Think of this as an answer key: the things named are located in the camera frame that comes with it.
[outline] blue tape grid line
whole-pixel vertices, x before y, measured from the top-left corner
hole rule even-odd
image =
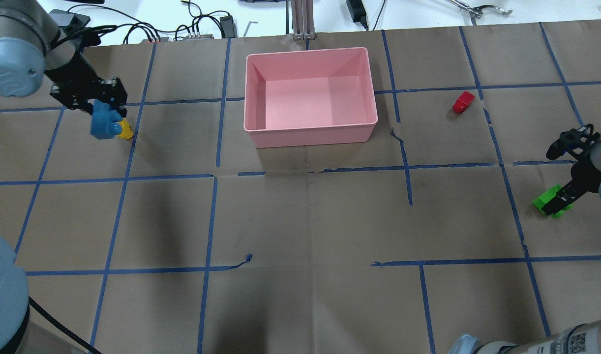
[[[601,81],[581,81],[577,83],[566,83],[568,87],[576,86],[598,86],[601,85]],[[524,85],[489,85],[482,86],[481,89],[508,89],[508,88],[543,88],[543,87],[563,87],[561,83],[551,84],[524,84]],[[413,89],[387,89],[387,90],[376,90],[375,94],[397,94],[397,93],[408,93],[408,92],[425,92],[431,90],[471,90],[478,89],[477,87],[451,87],[451,88],[413,88]],[[245,97],[228,97],[226,101],[244,101]],[[139,107],[154,106],[154,105],[179,105],[180,103],[211,103],[211,102],[222,102],[222,98],[204,98],[204,99],[175,99],[171,101],[151,101],[145,103],[127,103],[127,107]],[[14,112],[40,112],[40,111],[57,111],[61,107],[42,107],[42,108],[6,108],[1,109],[1,113],[14,113]]]
[[[388,61],[388,73],[390,74],[390,86],[392,90],[392,102],[394,104],[394,114],[397,117],[397,123],[401,123],[401,114],[399,112],[399,102],[397,101],[397,89],[394,82],[394,72],[392,71],[392,60],[390,59],[390,50],[388,49],[388,40],[386,39],[386,31],[381,30],[381,37],[384,41],[384,50],[386,51],[386,61]]]
[[[209,293],[209,275],[211,267],[211,249],[213,248],[213,227],[215,226],[215,206],[217,204],[217,178],[213,179],[213,196],[211,198],[211,212],[209,216],[209,242],[207,244],[207,260],[205,263],[204,282],[202,284],[202,299],[200,302],[200,325],[198,329],[198,354],[202,354],[202,340],[204,339],[204,319],[207,309],[207,296]]]
[[[571,160],[553,160],[553,161],[515,161],[513,166],[529,166],[535,164],[573,164]]]
[[[561,66],[559,65],[558,60],[556,60],[556,56],[554,56],[554,50],[552,50],[552,45],[550,45],[550,41],[547,39],[547,34],[545,33],[545,29],[543,27],[543,23],[539,22],[539,27],[541,27],[541,34],[543,34],[543,40],[545,40],[545,46],[550,52],[550,56],[552,57],[552,62],[554,62],[554,66],[556,67],[557,72],[559,72],[559,76],[561,77],[561,83],[563,83],[563,87],[565,88],[566,94],[568,94],[568,99],[570,100],[570,105],[572,105],[572,109],[574,110],[574,114],[576,119],[578,119],[578,123],[583,126],[582,118],[580,117],[580,113],[578,113],[578,108],[575,105],[574,97],[572,97],[572,92],[570,91],[570,87],[568,86],[567,81],[565,80],[565,76],[561,70]]]
[[[31,209],[33,209],[33,204],[36,201],[36,196],[38,195],[40,183],[42,182],[42,178],[45,175],[45,169],[47,168],[47,163],[49,163],[49,156],[51,155],[51,150],[54,147],[54,143],[56,141],[56,135],[58,134],[58,129],[60,128],[60,123],[62,122],[63,115],[64,115],[64,107],[61,107],[60,114],[58,115],[58,121],[56,121],[56,127],[54,128],[54,132],[51,135],[51,140],[49,141],[49,147],[47,148],[47,153],[45,154],[45,159],[42,162],[42,167],[40,168],[40,174],[38,175],[38,180],[36,181],[36,187],[33,189],[33,194],[31,195],[29,206],[27,207],[26,217],[23,220],[23,226],[21,227],[21,232],[19,233],[19,239],[17,240],[17,244],[14,247],[14,251],[17,254],[19,253],[21,243],[23,242],[23,237],[25,236],[25,231],[27,229],[27,223],[29,222],[29,217],[31,215]]]
[[[137,136],[139,135],[139,125],[141,124],[141,116],[143,114],[143,103],[145,102],[146,94],[148,92],[148,86],[150,85],[150,75],[152,74],[152,65],[154,63],[154,55],[156,54],[156,43],[152,45],[152,54],[150,55],[150,64],[148,65],[148,72],[146,74],[145,85],[143,86],[143,94],[141,95],[141,104],[139,105],[139,113],[137,117],[136,127],[134,128],[134,136],[132,137],[132,144],[130,145],[130,155],[128,156],[128,163],[125,168],[125,175],[123,176],[123,186],[121,187],[121,195],[119,197],[119,204],[117,208],[117,214],[115,216],[115,223],[112,229],[112,235],[110,237],[110,245],[108,255],[106,256],[106,264],[104,266],[104,272],[102,276],[102,287],[100,288],[100,295],[97,301],[97,308],[95,310],[95,316],[93,320],[93,329],[91,331],[90,344],[94,345],[95,338],[97,336],[97,327],[99,325],[100,314],[102,313],[103,297],[106,292],[106,282],[108,280],[110,262],[112,261],[112,253],[115,247],[115,240],[117,238],[117,231],[119,229],[119,220],[121,218],[121,209],[123,208],[123,200],[125,199],[125,191],[128,187],[128,177],[130,175],[130,168],[132,168],[132,158],[134,157],[134,148],[137,143]]]
[[[467,53],[467,58],[469,59],[469,66],[473,72],[473,78],[476,82],[476,86],[478,87],[478,94],[480,95],[480,100],[483,100],[482,87],[480,83],[480,79],[478,78],[478,73],[476,72],[476,67],[474,65],[473,58],[471,56],[471,51],[469,50],[469,43],[467,43],[467,37],[464,34],[463,27],[458,27],[460,31],[460,36],[462,37],[462,43],[464,44],[464,49]],[[543,324],[543,330],[545,331],[545,336],[550,336],[550,328],[547,323],[547,318],[545,316],[545,310],[543,309],[543,302],[541,301],[541,292],[539,291],[539,286],[537,284],[537,278],[534,274],[534,269],[532,267],[532,261],[530,260],[530,253],[528,252],[528,246],[524,243],[524,235],[523,228],[521,226],[521,220],[519,220],[519,213],[517,211],[517,206],[514,201],[514,196],[512,195],[512,189],[510,186],[510,181],[508,180],[508,175],[506,171],[506,167],[504,166],[504,161],[502,159],[501,151],[499,149],[499,144],[497,138],[495,136],[495,130],[492,126],[491,117],[487,109],[483,108],[484,115],[486,117],[486,121],[489,124],[489,131],[491,132],[491,139],[493,144],[495,145],[496,154],[499,159],[499,167],[501,168],[501,173],[504,179],[504,184],[506,186],[506,191],[508,194],[508,200],[510,202],[510,206],[512,209],[512,215],[514,216],[514,223],[517,227],[517,233],[519,235],[519,240],[521,241],[521,247],[523,248],[523,255],[525,258],[525,262],[528,268],[528,275],[530,275],[530,282],[532,283],[532,290],[534,291],[535,300],[537,301],[537,307],[539,308],[539,315],[541,316],[541,323]]]
[[[374,262],[370,266],[435,266],[435,265],[490,265],[490,264],[522,264],[526,262],[525,257],[518,258],[475,258],[466,260],[424,260],[424,261],[390,261]],[[531,257],[528,261],[533,263],[547,262],[581,262],[581,261],[601,261],[601,255],[588,256],[550,256],[550,257]]]
[[[398,137],[394,133],[394,130],[392,130],[390,132],[390,135],[392,135],[394,138],[396,138],[399,141],[399,146],[401,148],[401,159],[403,159],[403,171],[406,173],[406,188],[408,190],[408,202],[410,203],[410,206],[412,206],[412,183],[410,181],[410,166],[408,165],[408,157],[406,155],[406,148],[403,145],[403,139]]]
[[[239,177],[242,176],[262,176],[265,175],[265,171],[255,171],[255,172],[238,172],[237,175]]]
[[[436,345],[434,344],[434,331],[431,327],[431,313],[429,311],[429,298],[427,296],[427,283],[425,282],[425,269],[422,265],[419,265],[419,274],[421,278],[421,293],[422,293],[422,304],[425,310],[425,322],[427,323],[427,336],[429,340],[429,352],[436,354]]]
[[[228,63],[231,56],[231,38],[226,42],[226,59],[224,61],[224,81],[222,83],[222,105],[220,107],[220,122],[217,128],[217,151],[215,153],[215,167],[220,166],[222,155],[222,134],[224,133],[224,109],[226,108],[226,87],[228,86]]]
[[[586,256],[546,256],[531,257],[533,263],[549,262],[586,262],[601,261],[601,255]],[[520,258],[474,258],[465,260],[422,260],[422,261],[391,261],[374,262],[370,266],[435,266],[435,265],[487,265],[487,264],[520,264],[526,262],[524,257]],[[246,262],[234,266],[209,266],[209,271],[227,271],[236,269]],[[151,274],[151,273],[190,273],[206,271],[206,266],[193,267],[144,267],[144,268],[125,268],[109,269],[109,274]],[[57,275],[103,275],[103,269],[81,269],[81,270],[33,270],[26,271],[27,276],[57,276]]]
[[[572,164],[570,160],[555,160],[555,161],[516,161],[513,166],[533,166],[542,164]],[[408,165],[409,170],[429,169],[429,168],[467,168],[467,167],[488,167],[494,166],[494,163],[462,163],[462,164],[420,164]],[[318,173],[335,173],[335,172],[360,172],[360,171],[393,171],[403,170],[404,166],[369,166],[369,167],[342,167],[342,168],[325,168]],[[239,172],[237,175],[243,176],[262,176],[266,171],[247,171]],[[77,184],[77,183],[110,183],[128,181],[154,181],[159,179],[193,179],[193,178],[213,178],[214,175],[206,173],[195,175],[165,175],[165,176],[141,176],[141,177],[115,177],[115,178],[87,178],[87,179],[55,179],[48,181],[40,181],[40,184]],[[0,181],[0,186],[21,186],[35,185],[38,181]]]

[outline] table surface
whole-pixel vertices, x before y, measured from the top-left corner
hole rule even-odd
[[[254,148],[248,54],[358,46],[368,143]],[[570,179],[545,161],[559,132],[601,132],[601,20],[85,56],[122,78],[136,135],[94,139],[47,80],[0,98],[0,235],[31,296],[99,350],[435,354],[601,318],[599,198],[557,220],[531,204]]]

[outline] black cable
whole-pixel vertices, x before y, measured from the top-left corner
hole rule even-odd
[[[102,5],[93,5],[93,4],[79,4],[79,5],[75,5],[75,6],[69,7],[69,9],[68,9],[66,12],[67,12],[67,13],[69,13],[69,12],[71,12],[71,10],[72,10],[72,9],[74,9],[74,8],[76,8],[76,7],[80,7],[80,6],[100,7],[100,8],[102,8],[102,9],[107,9],[107,10],[110,10],[110,11],[114,11],[114,12],[116,12],[116,13],[120,13],[120,14],[122,14],[123,16],[126,16],[127,18],[131,18],[132,20],[134,20],[134,21],[136,21],[136,22],[141,22],[141,21],[140,21],[140,20],[138,20],[137,18],[134,18],[134,17],[130,16],[129,14],[125,13],[125,12],[119,11],[118,9],[113,9],[112,7],[107,7],[107,6],[102,6]]]
[[[217,10],[217,11],[213,11],[212,13],[208,13],[208,14],[214,14],[214,13],[225,13],[226,16],[230,16],[231,15],[231,13],[229,13],[226,10]]]
[[[148,33],[148,31],[146,30],[145,27],[141,26],[141,25],[132,25],[132,27],[130,27],[130,29],[128,29],[128,33],[125,34],[125,37],[123,38],[123,41],[121,42],[121,44],[129,44],[128,43],[128,39],[130,38],[130,34],[132,32],[134,32],[134,30],[136,29],[142,29],[146,36],[148,37],[148,42],[155,42],[156,38],[152,39],[152,36],[150,36],[150,34]]]
[[[191,0],[186,0],[186,1],[187,1],[187,4],[190,3],[190,4],[198,7],[198,9],[200,9],[200,7],[197,4],[195,4],[194,2],[191,2]],[[80,6],[98,7],[100,9],[107,9],[107,10],[110,10],[110,11],[114,11],[114,12],[116,12],[118,14],[122,14],[123,16],[126,16],[127,18],[130,18],[130,19],[136,21],[137,23],[144,23],[144,24],[149,25],[150,29],[154,30],[157,33],[157,36],[159,36],[159,33],[174,33],[174,34],[176,33],[176,30],[165,31],[165,30],[162,30],[162,29],[157,29],[157,28],[151,26],[149,23],[142,22],[138,18],[130,16],[129,14],[127,14],[127,13],[125,13],[123,11],[119,11],[118,9],[113,9],[112,7],[107,7],[107,6],[102,6],[102,5],[96,5],[96,4],[78,4],[78,5],[74,5],[72,7],[69,7],[69,9],[67,10],[67,12],[69,13],[69,12],[71,12],[72,9],[74,9],[76,7],[80,7]],[[200,14],[199,16],[195,16],[194,20],[199,20],[199,18],[210,16],[213,19],[213,21],[215,22],[215,25],[218,27],[218,29],[220,29],[220,32],[222,33],[222,37],[225,37],[225,35],[224,35],[224,29],[222,29],[222,25],[219,23],[219,21],[216,18],[214,18],[214,17],[211,16],[211,14],[218,13],[218,12],[226,13],[229,16],[231,15],[228,11],[217,10],[217,11],[213,11],[212,13],[209,13],[209,14]]]
[[[195,2],[191,2],[191,0],[181,0],[181,2],[183,2],[183,4],[186,4],[187,8],[189,9],[189,14],[192,17],[197,17],[197,16],[193,16],[193,14],[191,13],[191,6],[192,5],[198,8],[198,11],[200,12],[200,15],[202,14],[202,9]]]
[[[189,33],[190,36],[192,35],[191,34],[191,30],[189,29],[189,26],[187,26],[187,25],[180,25],[180,26],[176,27],[176,33],[174,33],[174,42],[177,42],[177,40],[179,39],[179,31],[180,31],[181,27],[184,27],[186,29],[186,31]]]
[[[85,33],[97,33],[97,34],[106,34],[106,33],[110,33],[110,32],[114,32],[118,27],[116,25],[105,25],[105,26],[97,26],[97,27],[89,27],[87,29],[81,29],[79,31],[76,31],[72,34],[69,34],[69,36],[66,36],[65,38],[58,40],[56,42],[56,44],[51,47],[51,50],[56,49],[57,47],[59,47],[60,45],[62,45],[63,43],[77,37],[80,36],[82,34]]]
[[[285,0],[285,34],[290,34],[290,0]]]
[[[379,18],[381,17],[382,11],[384,11],[384,6],[386,6],[386,0],[382,2],[381,9],[379,9],[379,14],[377,14],[377,19],[375,20],[375,25],[373,26],[373,31],[377,28],[377,22],[379,22]]]
[[[209,15],[209,14],[203,14],[202,16],[198,16],[197,18],[194,18],[192,23],[192,29],[193,31],[195,31],[196,33],[200,33],[200,20],[203,18],[210,18],[211,21],[213,21],[215,23],[215,25],[217,26],[217,28],[220,30],[220,33],[222,34],[222,38],[226,38],[225,34],[224,34],[224,29],[222,28],[222,25],[220,24],[220,22],[217,20],[217,18]]]
[[[45,309],[40,307],[40,305],[37,304],[33,300],[33,298],[31,298],[31,296],[29,298],[29,304],[31,305],[31,307],[33,307],[33,309],[36,310],[36,312],[38,312],[47,321],[49,321],[49,323],[54,325],[54,327],[58,328],[58,330],[60,330],[60,332],[66,334],[69,338],[76,341],[76,343],[78,343],[79,345],[82,345],[82,347],[84,347],[86,350],[88,350],[92,354],[102,354],[99,350],[95,349],[92,345],[88,344],[85,340],[78,337],[77,334],[75,334],[74,332],[71,332],[70,329],[68,329],[67,327],[64,327],[64,325],[62,325],[60,322],[58,322],[58,320],[56,320],[53,316],[51,316],[49,314],[49,312],[45,311]]]
[[[150,25],[150,23],[148,23],[148,22],[137,22],[136,24],[137,24],[137,25],[139,25],[139,24],[141,24],[141,25],[146,25],[147,27],[149,27],[149,28],[150,28],[150,30],[154,31],[154,34],[156,34],[156,38],[157,38],[158,40],[161,40],[161,34],[159,34],[159,33],[158,33],[158,29],[155,29],[155,27],[154,27],[154,26],[152,26],[152,25]]]
[[[143,29],[145,31],[146,35],[148,36],[148,40],[152,40],[152,37],[154,36],[154,33],[152,33],[151,29],[149,29],[145,26],[141,26],[141,25],[139,25],[139,23],[124,23],[123,25],[117,26],[117,29],[120,29],[121,27],[126,27],[126,26],[138,26],[139,28]],[[107,33],[102,33],[99,35],[99,37],[102,38],[106,34]]]

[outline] qr code sticker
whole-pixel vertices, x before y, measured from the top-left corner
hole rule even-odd
[[[587,332],[581,334],[575,334],[572,336],[570,340],[570,353],[584,353],[587,351],[587,348],[584,345],[584,341],[586,340]]]

